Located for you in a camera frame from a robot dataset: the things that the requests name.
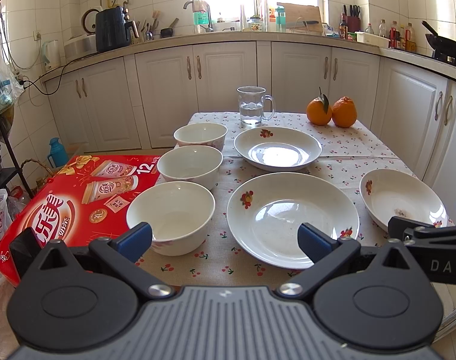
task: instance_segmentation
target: printed cup image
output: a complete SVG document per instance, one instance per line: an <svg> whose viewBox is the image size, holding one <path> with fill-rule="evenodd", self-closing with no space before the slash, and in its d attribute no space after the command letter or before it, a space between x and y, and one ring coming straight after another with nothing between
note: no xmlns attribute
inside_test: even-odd
<svg viewBox="0 0 456 360"><path fill-rule="evenodd" d="M92 176L104 177L106 179L116 179L120 177L131 176L136 170L135 165L116 162L113 160L103 161L97 168L91 172Z"/></svg>
<svg viewBox="0 0 456 360"><path fill-rule="evenodd" d="M138 176L127 176L106 181L92 181L86 185L82 204L106 199L123 192L135 190L138 186Z"/></svg>

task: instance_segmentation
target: faucet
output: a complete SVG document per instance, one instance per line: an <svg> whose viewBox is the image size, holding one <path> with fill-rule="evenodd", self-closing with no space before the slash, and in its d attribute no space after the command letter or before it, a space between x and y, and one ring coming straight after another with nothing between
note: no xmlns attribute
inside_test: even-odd
<svg viewBox="0 0 456 360"><path fill-rule="evenodd" d="M189 1L185 2L185 5L183 6L183 9L188 8L188 5L190 5L190 4L193 4L193 0L189 0ZM201 27L203 27L206 32L214 32L213 24L211 23L210 5L208 3L206 3L206 5L208 6L208 27L207 28L203 27L203 26L201 26Z"/></svg>

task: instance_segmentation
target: bowl rim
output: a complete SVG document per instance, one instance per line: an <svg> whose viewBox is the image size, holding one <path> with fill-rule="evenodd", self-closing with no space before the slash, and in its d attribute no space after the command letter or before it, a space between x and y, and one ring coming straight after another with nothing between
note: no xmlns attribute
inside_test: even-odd
<svg viewBox="0 0 456 360"><path fill-rule="evenodd" d="M208 222L211 220L211 218L213 218L214 210L216 209L216 200L215 200L215 198L213 196L213 193L211 193L211 191L208 190L208 188L204 187L203 185L196 184L196 183L191 183L189 181L167 181L167 182L163 182L163 183L160 183L160 184L153 185L152 187L150 187L147 190L144 190L142 193L140 193L136 198L134 198L133 202L138 197L143 195L143 193L145 193L145 192L150 191L150 192L153 193L154 190L159 190L163 186L164 186L163 188L169 188L169 187L171 188L171 187L174 187L174 185L176 185L176 183L189 184L191 187L200 188L200 189L205 190L206 192L208 192L209 195L211 196L211 200L213 202L213 208L211 210L211 213L208 215L208 219L206 219L206 221L204 221L201 226L199 226L195 230L189 232L188 234L181 235L180 237L176 237L176 238L172 238L172 239L153 239L153 230L152 230L152 241L155 241L155 242L171 242L172 241L173 242L173 241L178 241L178 240L181 240L181 239L185 239L185 238L191 236L192 234L196 233L197 231L201 230L203 227L205 227L208 224ZM130 225L128 224L128 212L130 211L130 208L133 206L133 202L130 203L130 206L128 207L128 210L126 210L125 220L126 220L126 224L128 225L128 228L131 228Z"/></svg>
<svg viewBox="0 0 456 360"><path fill-rule="evenodd" d="M313 178L313 179L317 179L317 180L320 180L322 182L325 182L325 183L328 183L330 186L336 188L337 190L339 190L339 192L341 192L346 198L348 201L352 201L349 196L341 189L341 188L338 188L337 186L335 186L333 183L330 183L329 181L327 180L324 180L322 178L319 178L319 177L316 177L316 176L312 176L312 175L306 175L304 173L297 173L297 172L275 172L275 173L267 173L265 175L260 175L260 176L257 176L255 178L252 178L248 181L245 181L243 184L241 184L238 188L236 188L236 190L233 192L233 194L231 195L229 201L228 201L228 204L226 206L226 221L228 222L228 228L231 232L231 235L233 236L234 240L238 243L239 246L241 246L243 248L243 250L245 252L247 252L248 254L250 254L251 256L253 256L254 258L256 259L259 259L261 261L263 261L264 263L267 263L269 265L272 265L272 266L277 266L277 267L280 267L280 268L284 268L284 269L305 269L305 268L299 268L298 266L292 266L292 267L286 267L286 266L283 266L281 267L280 265L274 265L272 261L270 261L269 259L259 255L259 254L256 254L256 253L252 253L251 251L251 248L247 247L245 249L245 245L246 243L240 239L238 239L237 236L235 236L231 230L231 225L230 225L230 221L229 221L229 217L228 217L228 213L229 213L229 206L230 206L230 203L231 203L231 200L234 199L235 195L237 194L237 192L239 190L242 190L245 187L245 184L255 180L255 179L259 179L259 178L263 178L263 177L267 177L267 176L271 176L271 177L275 177L275 175L297 175L296 177L308 177L308 178ZM353 239L357 239L358 238L358 234L359 234L359 229L360 229L360 226L361 226L361 222L359 220L359 212L358 212L358 209L356 208L356 206L353 204L353 208L354 208L354 211L356 212L356 218L357 218L357 226L356 226L356 236L355 237L351 237Z"/></svg>
<svg viewBox="0 0 456 360"><path fill-rule="evenodd" d="M366 207L366 209L368 210L369 214L370 214L372 217L375 217L380 223L383 224L383 226L386 227L386 229L382 227L382 229L383 229L384 231L388 231L388 224L384 223L384 222L378 217L378 215L376 215L376 214L373 212L373 210L371 209L371 208L372 208L371 202L370 202L369 204L366 202L366 199L365 199L366 192L365 192L365 189L363 188L363 185L365 184L366 179L367 179L367 178L369 177L369 175L372 174L372 173L392 173L392 174L394 174L394 172L396 172L396 173L398 173L398 174L399 174L399 173L403 174L403 176L401 176L401 177L407 176L407 177L410 177L410 178L414 179L414 181L415 181L416 183L418 183L418 184L421 186L421 188L423 188L426 192L431 191L431 194L434 195L434 196L440 201L441 205L443 206L443 208L444 208L444 210L445 210L445 212L446 212L446 215L448 216L448 212L446 211L446 207L445 207L444 203L442 202L442 200L440 199L440 197L439 197L439 196L436 194L436 192L434 192L428 185L426 185L425 183L423 183L423 181L419 180L418 177L412 176L412 175L410 175L409 173L406 173L406 172L403 172L403 171L400 171L400 170L396 170L396 169L384 169L384 168L382 168L382 169L373 169L373 170L370 170L368 173L366 173L366 174L361 178L361 180L359 180L359 191L360 191L361 199L363 200L363 204L365 205L365 207Z"/></svg>
<svg viewBox="0 0 456 360"><path fill-rule="evenodd" d="M238 135L236 135L236 138L234 138L234 149L238 152L238 154L240 156L242 156L245 160L247 161L252 161L252 162L255 162L257 164L260 164L260 165L264 165L264 166L269 166L271 168L284 168L286 169L286 172L289 173L289 169L292 169L292 168L297 168L297 167L300 167L300 166L308 166L310 163L312 163L313 161L315 161L316 159L318 159L322 154L323 154L323 145L321 144L321 142L319 140L317 140L315 137L313 137L311 134L308 134L307 132L304 132L304 131L300 131L300 130L295 130L294 128L289 128L289 127L279 127L279 126L268 126L271 130L291 130L291 131L294 131L295 133L301 133L301 134L304 134L304 135L307 135L309 137L309 139L314 139L315 142L317 143L319 149L320 149L320 153L313 159L310 159L308 162L305 162L303 164L299 164L299 165L296 165L296 166L274 166L274 165L266 165L266 164L262 164L261 162L257 161L257 160L254 160L253 158L249 158L248 156L244 155L243 153L241 153L241 151L239 151L238 149L238 138L242 135L242 134L248 134L252 131L261 131L261 130L266 130L266 127L255 127L255 128L250 128L249 130L245 130L245 131L242 131L241 133L239 133Z"/></svg>
<svg viewBox="0 0 456 360"><path fill-rule="evenodd" d="M191 180L191 179L195 179L195 178L198 178L198 177L202 177L202 176L205 176L213 171L215 171L216 169L218 169L221 164L223 163L223 160L225 159L224 156L223 156L223 153L221 153L221 151L219 151L217 148L213 147L213 146L206 146L206 145L187 145L187 146L180 146L180 147L176 147L174 148L173 150L170 150L170 151L167 151L165 154L163 154L160 159L158 160L158 164L161 162L161 160L163 159L163 157L165 157L165 155L169 154L169 153L172 153L174 152L175 150L188 150L189 148L192 148L192 147L199 147L199 148L209 148L209 149L200 149L200 150L216 150L220 156L221 156L221 159L220 159L220 163L214 167L213 169L209 170L208 172L206 173L203 173L201 175L197 175L197 176L193 176L193 177L173 177L173 176L170 176L168 174L165 174L163 173L160 168L157 166L157 169L158 169L158 172L160 172L160 174L163 176L163 177L168 177L170 179L172 179L173 181L186 181L186 180Z"/></svg>
<svg viewBox="0 0 456 360"><path fill-rule="evenodd" d="M224 134L216 137L216 138L212 138L212 139L207 139L207 140L200 140L200 141L196 141L196 142L192 142L192 141L189 141L189 140L181 140L181 139L178 139L176 137L177 133L179 133L180 130L183 130L184 128L188 127L188 126L200 126L200 125L207 125L207 124L210 124L210 125L218 125L218 126L222 126L224 129L225 129L225 132ZM221 123L211 123L211 122L202 122L202 123L192 123L192 124L187 124L183 127L180 127L178 130L176 130L173 134L173 137L176 141L180 142L180 143L189 143L190 145L199 145L199 144L202 144L202 143L208 143L208 142L212 142L214 140L217 140L217 139L220 139L222 137L225 137L226 134L228 133L228 127L226 127L225 125L221 124Z"/></svg>

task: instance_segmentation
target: white kettle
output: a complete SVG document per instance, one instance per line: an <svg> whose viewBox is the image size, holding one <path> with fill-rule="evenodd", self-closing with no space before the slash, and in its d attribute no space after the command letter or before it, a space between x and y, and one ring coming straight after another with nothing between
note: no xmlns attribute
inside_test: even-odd
<svg viewBox="0 0 456 360"><path fill-rule="evenodd" d="M59 56L59 47L57 40L48 40L41 47L41 63L45 72L61 66L61 58Z"/></svg>

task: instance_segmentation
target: white bowl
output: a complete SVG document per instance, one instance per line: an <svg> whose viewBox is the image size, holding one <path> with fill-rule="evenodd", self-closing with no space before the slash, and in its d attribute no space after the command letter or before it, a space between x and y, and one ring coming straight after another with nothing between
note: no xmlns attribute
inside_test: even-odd
<svg viewBox="0 0 456 360"><path fill-rule="evenodd" d="M393 216L448 226L448 215L440 198L417 178L392 169L375 169L359 183L361 197L373 220L384 231Z"/></svg>
<svg viewBox="0 0 456 360"><path fill-rule="evenodd" d="M214 207L214 197L205 187L173 181L140 193L128 207L126 223L129 228L149 223L153 250L165 256L181 256L203 243Z"/></svg>
<svg viewBox="0 0 456 360"><path fill-rule="evenodd" d="M243 131L234 148L253 166L271 172L303 169L321 155L318 140L284 127L258 127Z"/></svg>
<svg viewBox="0 0 456 360"><path fill-rule="evenodd" d="M176 130L174 139L179 146L205 145L222 151L227 132L228 129L219 123L193 123Z"/></svg>
<svg viewBox="0 0 456 360"><path fill-rule="evenodd" d="M210 146L183 146L164 154L157 163L166 181L190 181L213 189L220 174L223 155Z"/></svg>
<svg viewBox="0 0 456 360"><path fill-rule="evenodd" d="M270 173L246 181L226 210L234 238L249 254L268 264L305 269L313 262L298 247L298 228L309 222L337 239L356 239L358 212L338 188L301 173Z"/></svg>

